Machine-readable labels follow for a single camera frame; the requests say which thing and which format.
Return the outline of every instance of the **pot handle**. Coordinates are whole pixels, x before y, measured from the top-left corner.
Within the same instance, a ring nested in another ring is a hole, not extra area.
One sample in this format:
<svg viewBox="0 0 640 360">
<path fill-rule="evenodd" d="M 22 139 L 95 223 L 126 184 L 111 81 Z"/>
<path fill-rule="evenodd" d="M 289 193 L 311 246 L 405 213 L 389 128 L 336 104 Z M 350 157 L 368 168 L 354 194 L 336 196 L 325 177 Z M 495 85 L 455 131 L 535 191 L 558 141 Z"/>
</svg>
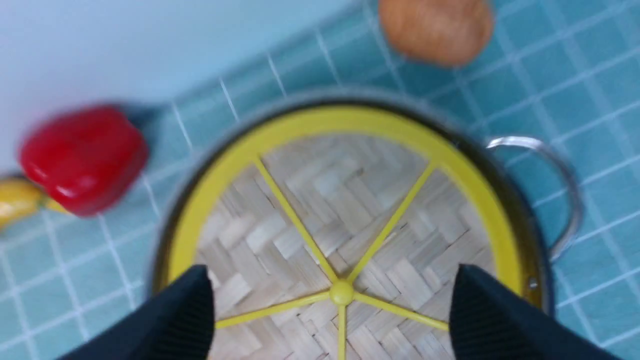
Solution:
<svg viewBox="0 0 640 360">
<path fill-rule="evenodd" d="M 549 250 L 551 262 L 556 261 L 572 244 L 572 240 L 577 234 L 578 228 L 582 223 L 582 217 L 584 216 L 580 188 L 575 176 L 573 175 L 571 166 L 562 159 L 560 155 L 555 153 L 549 145 L 536 138 L 529 138 L 526 136 L 504 136 L 491 139 L 486 145 L 487 149 L 494 149 L 497 147 L 521 147 L 534 151 L 556 167 L 560 176 L 566 183 L 570 207 L 569 220 L 564 226 L 562 233 Z"/>
</svg>

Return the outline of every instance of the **yellow rim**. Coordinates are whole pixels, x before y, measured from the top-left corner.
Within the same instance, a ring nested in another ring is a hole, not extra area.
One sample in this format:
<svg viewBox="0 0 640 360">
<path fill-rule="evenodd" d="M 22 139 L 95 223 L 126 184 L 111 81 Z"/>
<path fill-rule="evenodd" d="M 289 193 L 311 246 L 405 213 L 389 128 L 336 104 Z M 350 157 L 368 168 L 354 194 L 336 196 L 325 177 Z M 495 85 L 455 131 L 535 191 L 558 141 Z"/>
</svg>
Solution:
<svg viewBox="0 0 640 360">
<path fill-rule="evenodd" d="M 287 143 L 306 136 L 335 133 L 356 133 L 386 138 L 429 159 L 429 165 L 346 279 L 338 279 L 331 265 L 262 162 L 263 155 Z M 339 355 L 341 359 L 344 359 L 346 351 L 346 339 L 344 338 L 346 336 L 346 306 L 352 300 L 379 307 L 425 325 L 447 330 L 448 325 L 440 320 L 358 293 L 352 287 L 353 281 L 364 269 L 368 260 L 381 247 L 383 240 L 400 220 L 413 198 L 435 169 L 445 172 L 476 207 L 491 241 L 498 279 L 511 291 L 525 297 L 535 306 L 541 306 L 540 300 L 532 298 L 531 293 L 525 289 L 527 280 L 532 275 L 527 274 L 527 271 L 531 271 L 531 267 L 523 264 L 524 255 L 518 246 L 505 209 L 491 185 L 474 164 L 437 132 L 415 120 L 391 111 L 345 104 L 324 105 L 281 115 L 257 126 L 227 147 L 224 153 L 220 154 L 200 176 L 198 183 L 185 200 L 182 211 L 175 219 L 172 240 L 169 241 L 166 249 L 166 269 L 163 269 L 167 282 L 176 280 L 193 264 L 201 228 L 217 203 L 217 200 L 213 199 L 219 199 L 234 179 L 250 165 L 255 165 L 258 168 L 333 286 L 331 291 L 324 291 L 224 319 L 216 324 L 216 328 L 248 322 L 277 312 L 330 299 L 336 303 L 339 309 Z"/>
</svg>

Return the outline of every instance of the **blue tile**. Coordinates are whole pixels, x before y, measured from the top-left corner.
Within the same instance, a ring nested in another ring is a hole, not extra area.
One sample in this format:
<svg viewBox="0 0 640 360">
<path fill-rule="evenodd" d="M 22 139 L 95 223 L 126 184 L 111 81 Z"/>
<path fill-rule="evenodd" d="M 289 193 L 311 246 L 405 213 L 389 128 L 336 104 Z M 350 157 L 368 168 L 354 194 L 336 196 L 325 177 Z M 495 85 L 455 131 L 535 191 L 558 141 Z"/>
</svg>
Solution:
<svg viewBox="0 0 640 360">
<path fill-rule="evenodd" d="M 493 8 L 496 11 L 499 11 L 500 9 L 507 6 L 508 4 L 513 3 L 514 1 L 516 0 L 490 0 L 491 4 L 493 5 Z"/>
<path fill-rule="evenodd" d="M 586 179 L 615 164 L 625 156 L 607 124 L 598 124 L 564 141 L 578 177 Z"/>
<path fill-rule="evenodd" d="M 554 27 L 539 2 L 508 15 L 502 20 L 511 43 L 516 49 L 552 36 Z"/>
<path fill-rule="evenodd" d="M 6 257 L 18 285 L 56 267 L 51 241 L 46 234 L 7 249 Z"/>
<path fill-rule="evenodd" d="M 522 58 L 522 66 L 539 92 L 569 80 L 577 73 L 561 42 Z"/>
<path fill-rule="evenodd" d="M 77 219 L 55 229 L 55 232 L 65 262 L 107 244 L 96 219 Z"/>
<path fill-rule="evenodd" d="M 80 305 L 85 305 L 124 286 L 110 251 L 70 268 L 68 274 Z"/>
<path fill-rule="evenodd" d="M 102 333 L 130 312 L 129 300 L 126 295 L 122 295 L 83 313 L 89 336 Z"/>
<path fill-rule="evenodd" d="M 203 111 L 207 111 L 221 102 L 226 104 L 227 99 L 224 91 L 222 90 L 222 86 L 220 85 L 220 81 L 215 79 L 214 81 L 187 93 L 184 97 L 175 101 L 175 105 L 184 120 L 184 118 L 188 117 L 190 114 L 199 114 Z"/>
<path fill-rule="evenodd" d="M 414 96 L 426 95 L 454 82 L 451 70 L 423 63 L 408 61 L 397 71 L 406 86 L 406 91 Z"/>
<path fill-rule="evenodd" d="M 281 49 L 271 53 L 273 65 L 279 72 L 289 70 L 314 58 L 323 58 L 323 53 L 314 33 L 303 34 Z"/>
<path fill-rule="evenodd" d="M 640 106 L 621 114 L 617 121 L 634 154 L 640 154 Z"/>
<path fill-rule="evenodd" d="M 16 239 L 26 234 L 44 232 L 46 232 L 46 229 L 44 227 L 44 221 L 42 221 L 42 216 L 40 214 L 34 214 L 4 227 L 0 233 L 0 240 L 6 241 L 6 239 Z"/>
<path fill-rule="evenodd" d="M 640 357 L 640 334 L 635 334 L 606 348 L 620 359 L 638 359 Z"/>
<path fill-rule="evenodd" d="M 156 236 L 152 229 L 116 247 L 129 283 L 144 280 L 147 275 Z"/>
<path fill-rule="evenodd" d="M 185 173 L 179 171 L 154 181 L 151 184 L 151 189 L 154 192 L 156 205 L 160 213 L 167 214 L 169 206 L 171 206 L 171 201 L 177 196 L 177 193 L 182 190 L 180 187 L 183 184 L 184 178 Z"/>
<path fill-rule="evenodd" d="M 488 126 L 492 136 L 520 135 L 531 136 L 544 142 L 549 140 L 547 132 L 531 106 L 493 119 Z"/>
<path fill-rule="evenodd" d="M 275 80 L 269 80 L 260 84 L 249 92 L 232 95 L 234 108 L 240 121 L 246 120 L 246 116 L 261 109 L 263 106 L 271 104 L 275 100 L 282 99 L 284 94 Z"/>
<path fill-rule="evenodd" d="M 0 301 L 0 343 L 17 338 L 22 334 L 20 318 L 13 297 Z"/>
<path fill-rule="evenodd" d="M 573 37 L 591 66 L 611 60 L 627 51 L 625 38 L 612 19 L 599 22 L 574 34 Z"/>
<path fill-rule="evenodd" d="M 142 184 L 136 184 L 115 208 L 105 212 L 104 219 L 114 240 L 157 222 L 148 191 Z"/>
<path fill-rule="evenodd" d="M 638 180 L 629 167 L 618 169 L 585 186 L 590 196 L 608 224 L 640 210 Z"/>
<path fill-rule="evenodd" d="M 269 60 L 261 57 L 224 75 L 222 80 L 231 98 L 251 90 L 256 83 L 276 81 Z"/>
<path fill-rule="evenodd" d="M 527 156 L 517 161 L 508 168 L 508 173 L 530 203 L 564 188 L 557 169 L 541 156 Z"/>
<path fill-rule="evenodd" d="M 362 85 L 378 88 L 380 90 L 389 90 L 391 92 L 398 92 L 400 90 L 396 83 L 396 79 L 389 72 L 366 79 L 362 82 Z"/>
<path fill-rule="evenodd" d="M 534 208 L 536 219 L 542 231 L 542 237 L 551 247 L 569 220 L 569 203 L 561 196 Z"/>
<path fill-rule="evenodd" d="M 212 146 L 236 124 L 236 118 L 228 102 L 219 102 L 212 108 L 182 117 L 182 123 L 194 149 Z"/>
<path fill-rule="evenodd" d="M 0 267 L 0 294 L 3 294 L 5 291 L 9 290 L 9 282 L 6 278 L 6 274 L 4 273 L 4 268 Z"/>
<path fill-rule="evenodd" d="M 627 14 L 636 27 L 640 28 L 640 4 L 633 4 L 632 6 L 629 6 Z"/>
<path fill-rule="evenodd" d="M 27 360 L 31 359 L 31 355 L 26 343 L 18 343 L 10 348 L 0 350 L 0 359 Z"/>
<path fill-rule="evenodd" d="M 527 92 L 509 65 L 471 81 L 469 88 L 484 116 L 505 110 L 527 98 Z"/>
<path fill-rule="evenodd" d="M 133 290 L 133 301 L 136 306 L 142 305 L 145 301 L 147 301 L 147 287 L 142 284 L 140 286 L 135 287 Z"/>
<path fill-rule="evenodd" d="M 556 1 L 568 25 L 582 21 L 607 9 L 605 0 Z"/>
<path fill-rule="evenodd" d="M 618 263 L 600 235 L 574 244 L 556 264 L 576 294 L 621 275 Z"/>
<path fill-rule="evenodd" d="M 589 336 L 580 322 L 578 314 L 575 313 L 575 309 L 571 305 L 565 305 L 556 311 L 556 319 L 559 323 L 569 328 L 574 333 L 588 339 Z"/>
<path fill-rule="evenodd" d="M 327 47 L 343 42 L 345 37 L 354 32 L 364 32 L 369 28 L 367 16 L 363 6 L 346 10 L 340 17 L 329 24 L 320 27 L 320 34 Z"/>
<path fill-rule="evenodd" d="M 75 319 L 67 320 L 33 336 L 38 353 L 44 359 L 56 359 L 83 343 Z"/>
<path fill-rule="evenodd" d="M 61 277 L 29 288 L 20 297 L 31 329 L 73 310 L 71 298 Z"/>
<path fill-rule="evenodd" d="M 595 79 L 614 109 L 622 108 L 638 100 L 640 65 L 634 58 L 599 72 L 595 75 Z"/>
<path fill-rule="evenodd" d="M 640 324 L 640 305 L 626 281 L 590 294 L 579 300 L 595 336 L 607 341 Z"/>
<path fill-rule="evenodd" d="M 558 280 L 555 272 L 553 273 L 553 276 L 554 276 L 554 295 L 555 295 L 554 300 L 556 301 L 556 304 L 558 304 L 568 299 L 568 296 L 566 294 L 566 290 L 564 286 Z"/>
<path fill-rule="evenodd" d="M 633 218 L 609 229 L 631 268 L 640 267 L 640 219 Z"/>
<path fill-rule="evenodd" d="M 145 119 L 141 131 L 150 151 L 147 172 L 161 170 L 189 156 L 189 146 L 171 108 L 159 110 Z"/>
<path fill-rule="evenodd" d="M 385 57 L 372 33 L 366 33 L 332 49 L 329 54 L 342 81 L 361 79 L 372 71 L 387 66 Z"/>
<path fill-rule="evenodd" d="M 460 89 L 454 89 L 446 94 L 435 97 L 431 102 L 439 108 L 453 114 L 465 126 L 471 126 L 479 120 L 476 119 L 471 112 L 469 104 Z"/>
<path fill-rule="evenodd" d="M 287 91 L 287 95 L 313 88 L 337 85 L 329 65 L 321 55 L 290 72 L 281 74 L 280 80 L 282 80 L 282 85 Z"/>
<path fill-rule="evenodd" d="M 504 50 L 502 50 L 502 46 L 500 46 L 497 37 L 492 37 L 480 55 L 478 55 L 472 63 L 464 66 L 461 71 L 463 74 L 473 74 L 487 68 L 487 66 L 491 64 L 497 63 L 503 58 Z"/>
<path fill-rule="evenodd" d="M 560 135 L 602 116 L 583 82 L 545 96 L 542 103 Z"/>
</svg>

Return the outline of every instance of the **white wall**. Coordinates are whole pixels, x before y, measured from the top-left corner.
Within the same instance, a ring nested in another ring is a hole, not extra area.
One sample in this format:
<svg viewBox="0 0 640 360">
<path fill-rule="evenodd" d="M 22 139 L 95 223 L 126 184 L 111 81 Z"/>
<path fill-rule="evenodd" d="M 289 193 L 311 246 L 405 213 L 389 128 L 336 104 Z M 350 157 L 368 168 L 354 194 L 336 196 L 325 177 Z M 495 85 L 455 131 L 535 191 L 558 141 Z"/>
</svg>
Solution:
<svg viewBox="0 0 640 360">
<path fill-rule="evenodd" d="M 170 99 L 353 1 L 3 0 L 0 174 L 53 113 Z"/>
</svg>

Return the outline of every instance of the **woven bamboo surface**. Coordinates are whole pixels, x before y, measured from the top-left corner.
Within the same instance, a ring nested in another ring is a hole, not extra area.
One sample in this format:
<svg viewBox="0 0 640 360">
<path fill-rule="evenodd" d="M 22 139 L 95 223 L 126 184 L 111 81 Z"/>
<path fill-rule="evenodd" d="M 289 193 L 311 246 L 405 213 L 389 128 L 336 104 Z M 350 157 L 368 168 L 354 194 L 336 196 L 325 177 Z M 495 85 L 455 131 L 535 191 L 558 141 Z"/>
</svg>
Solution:
<svg viewBox="0 0 640 360">
<path fill-rule="evenodd" d="M 308 138 L 263 158 L 339 277 L 346 277 L 428 164 L 362 135 Z M 255 167 L 215 205 L 196 262 L 209 267 L 216 318 L 327 290 L 322 271 Z M 354 282 L 364 292 L 448 320 L 459 263 L 494 273 L 475 209 L 436 170 Z M 337 359 L 331 300 L 216 331 L 211 359 Z M 452 359 L 446 332 L 359 302 L 347 308 L 348 359 Z"/>
</svg>

